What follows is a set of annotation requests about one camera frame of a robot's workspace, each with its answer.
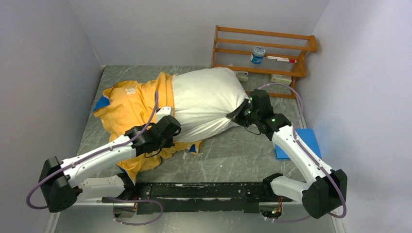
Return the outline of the white pillow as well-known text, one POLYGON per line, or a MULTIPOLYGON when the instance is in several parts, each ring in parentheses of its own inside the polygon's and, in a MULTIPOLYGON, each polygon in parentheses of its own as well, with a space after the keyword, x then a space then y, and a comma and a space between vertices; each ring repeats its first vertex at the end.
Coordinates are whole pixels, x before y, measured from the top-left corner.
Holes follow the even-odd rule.
POLYGON ((234 71, 205 68, 172 78, 174 117, 181 132, 177 142, 191 143, 220 134, 236 123, 227 115, 248 98, 234 71))

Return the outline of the blue and orange pillowcase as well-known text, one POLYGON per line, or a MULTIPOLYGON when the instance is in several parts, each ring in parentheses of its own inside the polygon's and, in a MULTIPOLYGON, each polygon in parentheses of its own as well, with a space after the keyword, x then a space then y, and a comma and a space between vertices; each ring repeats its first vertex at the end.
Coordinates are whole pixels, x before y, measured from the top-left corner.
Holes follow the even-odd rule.
MULTIPOLYGON (((109 141, 123 135, 134 126, 143 126, 150 118, 155 104, 155 91, 159 94, 158 107, 173 107, 173 115, 177 116, 175 98, 172 92, 174 76, 161 72, 157 79, 147 83, 137 81, 122 81, 105 89, 96 103, 93 115, 101 119, 102 125, 110 133, 109 141)), ((155 148, 153 153, 142 154, 132 159, 117 163, 123 172, 134 182, 139 172, 151 170, 161 164, 162 159, 168 159, 174 153, 189 150, 191 154, 198 154, 202 140, 194 142, 174 142, 171 148, 155 148)))

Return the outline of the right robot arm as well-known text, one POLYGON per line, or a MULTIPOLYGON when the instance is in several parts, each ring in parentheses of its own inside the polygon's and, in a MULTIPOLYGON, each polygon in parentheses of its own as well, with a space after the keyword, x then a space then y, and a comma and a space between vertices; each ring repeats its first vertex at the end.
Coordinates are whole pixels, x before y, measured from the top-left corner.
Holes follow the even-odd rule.
POLYGON ((326 214, 335 218, 346 216, 346 173, 342 169, 334 170, 312 151, 297 135, 295 125, 283 114, 274 112, 265 90, 252 91, 249 98, 226 117, 243 127, 256 125, 274 147, 281 148, 288 155, 305 179, 299 182, 280 173, 274 175, 262 188, 266 200, 287 197, 303 204, 312 218, 326 214))

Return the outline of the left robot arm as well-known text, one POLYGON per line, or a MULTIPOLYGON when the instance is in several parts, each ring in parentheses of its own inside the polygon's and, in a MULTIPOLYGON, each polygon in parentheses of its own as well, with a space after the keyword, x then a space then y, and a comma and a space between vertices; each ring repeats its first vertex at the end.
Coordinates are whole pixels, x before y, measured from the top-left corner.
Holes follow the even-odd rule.
POLYGON ((47 159, 42 167, 38 188, 51 213, 68 209, 74 203, 93 198, 119 198, 123 202, 134 197, 130 180, 115 175, 109 178, 91 176, 109 165, 174 146, 173 138, 181 125, 173 116, 163 116, 156 123, 134 126, 112 142, 87 153, 59 160, 47 159))

